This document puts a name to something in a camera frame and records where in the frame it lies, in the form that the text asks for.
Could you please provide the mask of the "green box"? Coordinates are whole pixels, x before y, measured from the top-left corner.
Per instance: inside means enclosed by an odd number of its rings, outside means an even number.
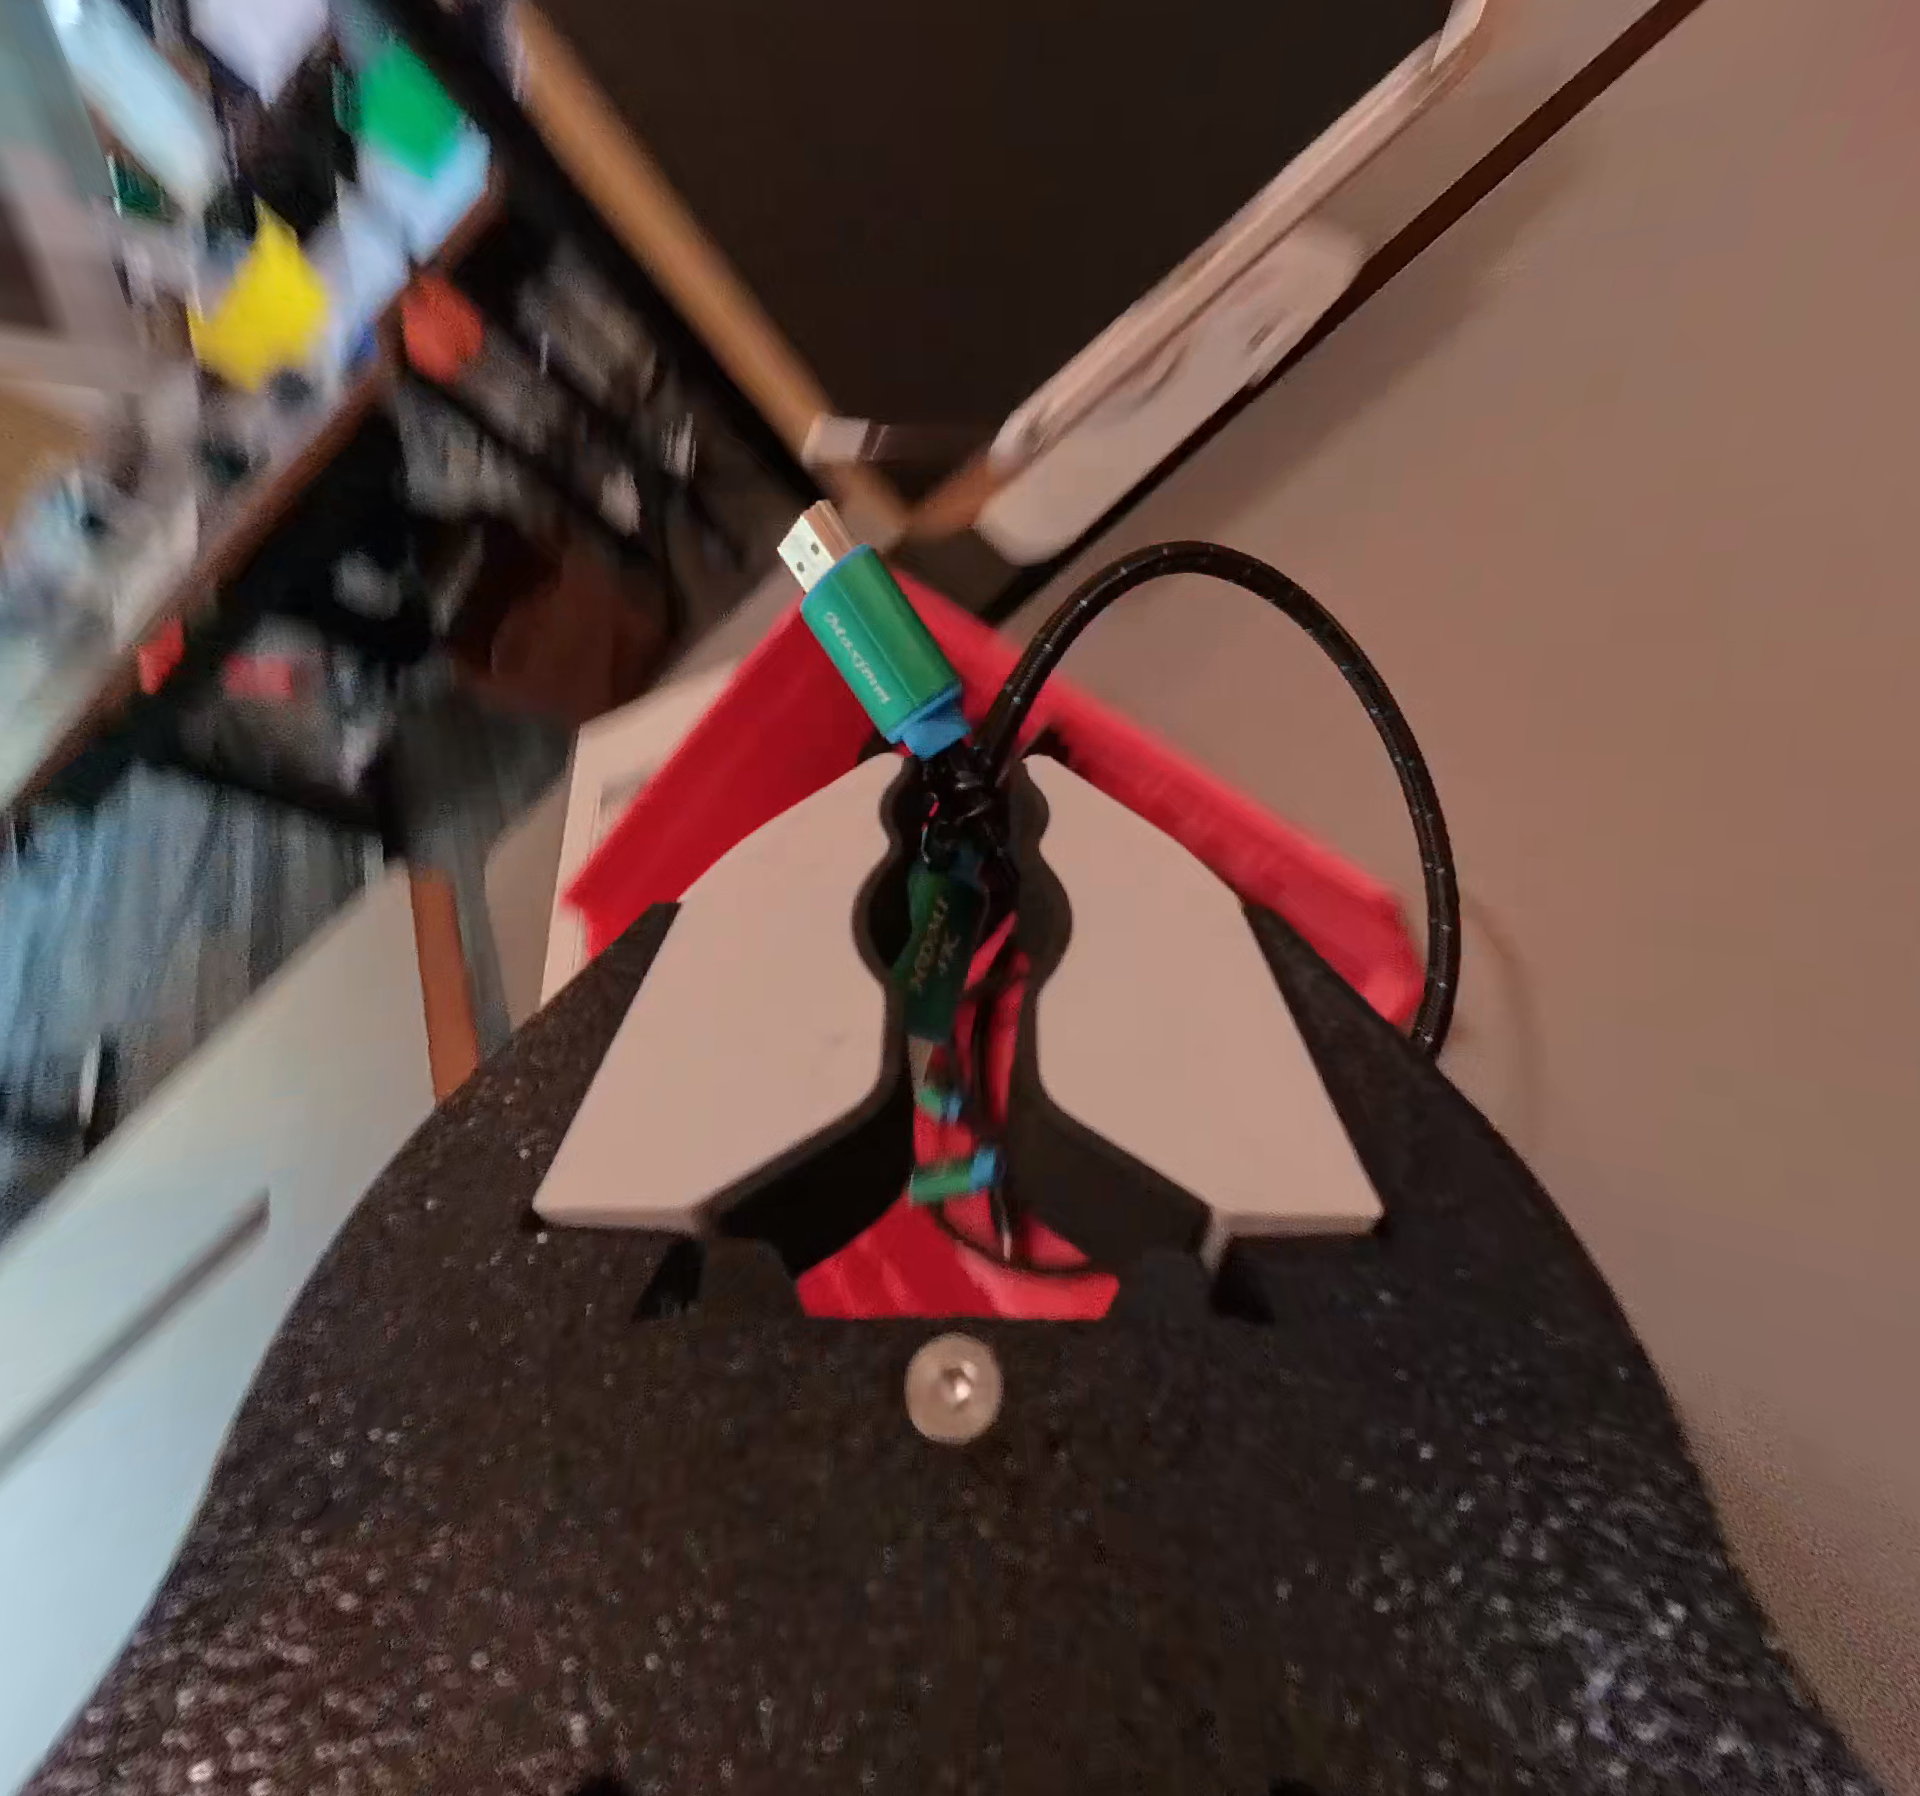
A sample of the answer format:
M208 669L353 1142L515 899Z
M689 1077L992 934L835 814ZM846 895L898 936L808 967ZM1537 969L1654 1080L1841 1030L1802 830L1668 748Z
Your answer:
M428 179L446 168L468 129L466 114L432 69L397 37L348 67L340 118L359 146Z

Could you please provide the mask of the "dark green USB flash drive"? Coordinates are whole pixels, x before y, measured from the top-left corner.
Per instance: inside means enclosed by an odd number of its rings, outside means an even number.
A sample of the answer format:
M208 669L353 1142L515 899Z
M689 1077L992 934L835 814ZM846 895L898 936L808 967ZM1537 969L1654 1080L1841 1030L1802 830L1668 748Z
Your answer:
M941 865L924 861L910 869L910 934L892 965L892 982L902 990L905 1034L912 1044L950 1042L986 907L986 885L971 850L953 852Z

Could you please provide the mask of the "white drawer cabinet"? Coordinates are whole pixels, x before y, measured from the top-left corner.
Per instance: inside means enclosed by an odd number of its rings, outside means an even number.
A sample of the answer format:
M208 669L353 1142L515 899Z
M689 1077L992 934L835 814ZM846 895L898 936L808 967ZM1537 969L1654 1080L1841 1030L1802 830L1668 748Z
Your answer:
M132 1643L277 1332L404 1142L478 1070L460 901L366 885L4 1239L4 1789Z

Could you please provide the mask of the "green blue USB flash drive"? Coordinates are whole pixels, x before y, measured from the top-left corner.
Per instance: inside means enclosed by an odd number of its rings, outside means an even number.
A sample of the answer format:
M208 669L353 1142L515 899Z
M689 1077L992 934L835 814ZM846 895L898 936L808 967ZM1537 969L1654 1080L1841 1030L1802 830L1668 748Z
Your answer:
M802 618L880 737L921 760L968 742L964 683L891 566L859 543L832 503L815 503L780 541Z

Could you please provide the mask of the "black wood-edged divider panel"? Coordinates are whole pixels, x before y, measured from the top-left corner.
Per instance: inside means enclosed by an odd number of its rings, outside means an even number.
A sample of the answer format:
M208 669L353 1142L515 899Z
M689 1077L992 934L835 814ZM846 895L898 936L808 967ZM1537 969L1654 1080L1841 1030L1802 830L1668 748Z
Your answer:
M545 135L819 476L1041 563L1355 284L1493 0L521 0Z

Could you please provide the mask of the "wooden storage shelf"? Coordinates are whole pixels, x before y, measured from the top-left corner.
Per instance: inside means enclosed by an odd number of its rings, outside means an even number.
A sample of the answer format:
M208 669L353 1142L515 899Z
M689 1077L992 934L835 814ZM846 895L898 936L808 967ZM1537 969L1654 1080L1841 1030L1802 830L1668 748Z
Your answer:
M391 385L395 319L409 282L457 260L497 220L501 176L489 146L420 179L369 153L372 189L348 186L302 244L332 310L308 372L248 395L198 369L187 312L230 284L187 260L179 234L132 234L138 275L168 275L186 348L143 390L110 398L77 457L52 457L4 512L4 807L56 790L110 733L187 677L190 632L208 628L263 559L313 483Z

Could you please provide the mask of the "yellow storage bin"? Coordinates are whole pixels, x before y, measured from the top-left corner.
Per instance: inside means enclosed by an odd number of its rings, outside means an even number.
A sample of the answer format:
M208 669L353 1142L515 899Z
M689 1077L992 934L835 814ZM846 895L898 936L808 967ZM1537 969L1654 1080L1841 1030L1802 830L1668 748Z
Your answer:
M208 374L259 395L284 372L308 372L326 341L332 299L299 231L258 205L258 231L212 310L187 312L190 350Z

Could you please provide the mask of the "small green blue USB adapter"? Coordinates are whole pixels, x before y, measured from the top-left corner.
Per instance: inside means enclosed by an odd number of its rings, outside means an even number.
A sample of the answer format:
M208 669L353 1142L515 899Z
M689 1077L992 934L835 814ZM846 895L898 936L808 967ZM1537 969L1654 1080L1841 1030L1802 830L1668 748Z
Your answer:
M986 1104L950 1077L915 1087L912 1168L905 1188L915 1209L938 1209L992 1193L1003 1161L999 1125Z

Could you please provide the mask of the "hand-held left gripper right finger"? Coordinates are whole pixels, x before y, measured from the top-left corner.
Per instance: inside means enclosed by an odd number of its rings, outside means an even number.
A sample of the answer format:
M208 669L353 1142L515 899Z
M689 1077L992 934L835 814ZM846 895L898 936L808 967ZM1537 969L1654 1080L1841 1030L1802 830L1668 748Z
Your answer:
M1007 1087L1012 1184L1098 1270L1383 1216L1271 963L1274 924L1062 760L1015 786L1032 972Z

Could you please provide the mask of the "red plastic bin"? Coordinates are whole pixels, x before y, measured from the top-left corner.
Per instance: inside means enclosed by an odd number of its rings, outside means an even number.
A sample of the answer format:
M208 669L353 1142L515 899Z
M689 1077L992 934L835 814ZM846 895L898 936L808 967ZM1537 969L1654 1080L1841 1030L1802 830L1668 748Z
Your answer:
M1377 880L1065 677L1047 683L1025 733L1032 753L1052 733L1067 768L1285 917L1383 1019L1414 1019L1424 967ZM719 676L672 680L581 727L544 996L653 905L679 901L742 837L853 773L872 739L800 604ZM837 1319L1098 1319L1114 1293L1100 1272L1010 1272L908 1206L800 1279L804 1311Z

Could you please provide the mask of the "small red box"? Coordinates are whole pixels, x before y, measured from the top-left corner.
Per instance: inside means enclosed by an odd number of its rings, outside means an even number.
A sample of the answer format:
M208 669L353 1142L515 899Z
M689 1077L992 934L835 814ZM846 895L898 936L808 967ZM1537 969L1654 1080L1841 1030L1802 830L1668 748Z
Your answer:
M457 385L486 359L481 310L441 274L420 270L399 299L399 348L409 369Z

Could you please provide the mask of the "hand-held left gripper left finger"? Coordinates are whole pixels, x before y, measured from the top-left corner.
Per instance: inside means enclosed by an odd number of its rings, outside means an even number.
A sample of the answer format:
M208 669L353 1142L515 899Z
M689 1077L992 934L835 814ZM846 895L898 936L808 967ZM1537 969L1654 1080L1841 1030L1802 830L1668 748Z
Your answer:
M872 755L638 925L638 996L539 1184L561 1231L756 1244L792 1279L905 1195L915 1087L902 996L902 814Z

